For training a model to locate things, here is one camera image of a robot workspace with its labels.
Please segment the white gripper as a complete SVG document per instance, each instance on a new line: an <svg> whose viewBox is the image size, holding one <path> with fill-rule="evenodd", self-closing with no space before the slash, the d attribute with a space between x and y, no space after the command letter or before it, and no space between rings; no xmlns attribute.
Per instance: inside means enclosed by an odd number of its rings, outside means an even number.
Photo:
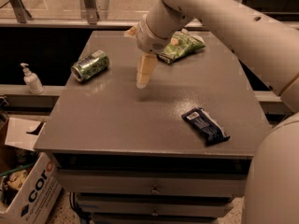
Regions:
<svg viewBox="0 0 299 224"><path fill-rule="evenodd" d="M138 48L147 52L141 56L136 74L136 86L144 89L149 84L158 63L157 56L151 53L160 53L169 43L170 38L164 32L163 25L149 19L148 15L144 15L137 26L132 26L125 31L124 36L135 38Z"/></svg>

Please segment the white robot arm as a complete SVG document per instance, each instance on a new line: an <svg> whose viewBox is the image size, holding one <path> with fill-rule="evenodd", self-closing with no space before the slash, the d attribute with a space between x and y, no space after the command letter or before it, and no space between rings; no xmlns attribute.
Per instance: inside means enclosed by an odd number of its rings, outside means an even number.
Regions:
<svg viewBox="0 0 299 224"><path fill-rule="evenodd" d="M144 88L173 33L198 19L292 111L258 146L249 168L242 224L299 224L299 31L234 0L158 0L130 29L144 56Z"/></svg>

